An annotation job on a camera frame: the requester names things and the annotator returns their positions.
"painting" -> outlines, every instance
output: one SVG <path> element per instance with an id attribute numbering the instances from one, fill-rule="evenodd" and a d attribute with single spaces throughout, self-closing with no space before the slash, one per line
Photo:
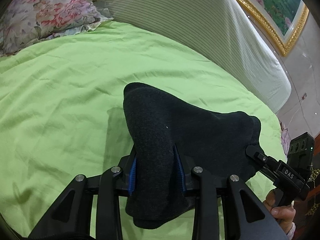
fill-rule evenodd
<path id="1" fill-rule="evenodd" d="M 298 39 L 308 16 L 302 0 L 238 0 L 259 22 L 283 56 Z"/>

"blue gripper pad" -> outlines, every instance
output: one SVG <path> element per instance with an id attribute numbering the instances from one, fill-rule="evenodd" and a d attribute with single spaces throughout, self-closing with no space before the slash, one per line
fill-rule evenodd
<path id="1" fill-rule="evenodd" d="M 186 192 L 186 182 L 185 182 L 185 176 L 183 167 L 181 164 L 181 160 L 178 154 L 177 147 L 173 147 L 173 157 L 174 157 L 174 168 L 176 170 L 176 176 L 177 176 L 177 185 L 179 189 L 185 193 Z"/>
<path id="2" fill-rule="evenodd" d="M 128 193 L 129 196 L 132 195 L 136 187 L 136 166 L 137 166 L 137 157 L 134 158 L 131 166 L 131 170 L 129 173 L 129 185 L 128 185 Z"/>

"black handle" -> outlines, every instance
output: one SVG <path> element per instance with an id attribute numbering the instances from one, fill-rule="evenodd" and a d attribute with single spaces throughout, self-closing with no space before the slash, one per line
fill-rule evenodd
<path id="1" fill-rule="evenodd" d="M 276 196 L 276 202 L 272 207 L 282 207 L 282 206 L 290 206 L 293 199 L 286 196 L 282 190 L 275 188 L 274 190 Z"/>

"human hand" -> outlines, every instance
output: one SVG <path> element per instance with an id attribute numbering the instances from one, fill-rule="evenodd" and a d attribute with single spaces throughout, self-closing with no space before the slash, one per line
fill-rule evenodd
<path id="1" fill-rule="evenodd" d="M 279 225 L 281 226 L 283 231 L 286 234 L 288 234 L 288 232 L 292 228 L 292 222 L 296 214 L 296 210 L 293 208 L 292 204 L 290 206 L 272 208 L 275 202 L 276 202 L 276 196 L 274 191 L 271 190 L 266 196 L 266 200 L 263 201 L 263 204 L 275 219 L 281 219 L 281 222 Z"/>

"pillow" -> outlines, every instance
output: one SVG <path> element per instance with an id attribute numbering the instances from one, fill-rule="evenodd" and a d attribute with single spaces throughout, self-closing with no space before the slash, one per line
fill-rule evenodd
<path id="1" fill-rule="evenodd" d="M 102 21 L 103 16 L 92 0 L 12 0 L 0 23 L 0 46 L 10 55 L 45 39 L 88 31 Z"/>

